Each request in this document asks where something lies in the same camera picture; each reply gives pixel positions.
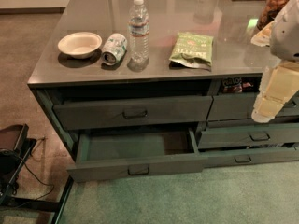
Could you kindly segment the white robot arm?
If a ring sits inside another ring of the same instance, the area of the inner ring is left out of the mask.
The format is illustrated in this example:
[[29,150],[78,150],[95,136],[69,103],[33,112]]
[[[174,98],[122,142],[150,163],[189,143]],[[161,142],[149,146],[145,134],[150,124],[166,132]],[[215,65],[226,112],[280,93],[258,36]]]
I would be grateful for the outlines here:
[[274,119],[299,91],[299,0],[290,0],[271,25],[270,52],[280,58],[266,66],[251,118],[258,123]]

